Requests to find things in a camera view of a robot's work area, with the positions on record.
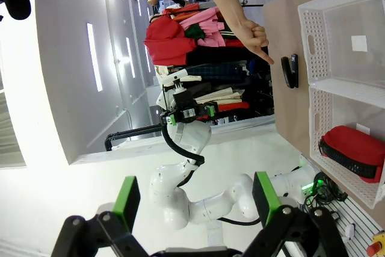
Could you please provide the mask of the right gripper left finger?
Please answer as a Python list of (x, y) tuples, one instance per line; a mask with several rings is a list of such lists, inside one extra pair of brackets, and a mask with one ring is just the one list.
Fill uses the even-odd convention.
[(132, 234), (140, 203), (135, 176), (125, 177), (112, 210), (86, 220), (80, 215), (66, 218), (52, 256), (96, 256), (109, 247), (116, 256), (148, 256)]

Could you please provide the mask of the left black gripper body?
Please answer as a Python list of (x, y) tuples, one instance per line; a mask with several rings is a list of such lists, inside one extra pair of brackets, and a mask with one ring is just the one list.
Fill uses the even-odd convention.
[(200, 117), (208, 115), (208, 111), (204, 105), (182, 108), (177, 112), (178, 122), (193, 122)]

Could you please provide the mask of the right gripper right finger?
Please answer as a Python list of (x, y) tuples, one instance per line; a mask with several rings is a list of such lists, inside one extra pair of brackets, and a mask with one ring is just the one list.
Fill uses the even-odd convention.
[(277, 256), (286, 242), (299, 245), (305, 256), (348, 256), (328, 209), (302, 211), (282, 204), (266, 172), (254, 174), (252, 196), (263, 229), (245, 256)]

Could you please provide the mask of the person right hand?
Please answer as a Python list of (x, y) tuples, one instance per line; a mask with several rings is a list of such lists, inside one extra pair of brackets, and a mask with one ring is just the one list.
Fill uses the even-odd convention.
[(241, 34), (238, 39), (250, 52), (265, 60), (268, 64), (274, 64), (274, 60), (263, 50), (269, 44), (264, 27), (251, 20), (244, 19), (241, 22), (239, 32)]

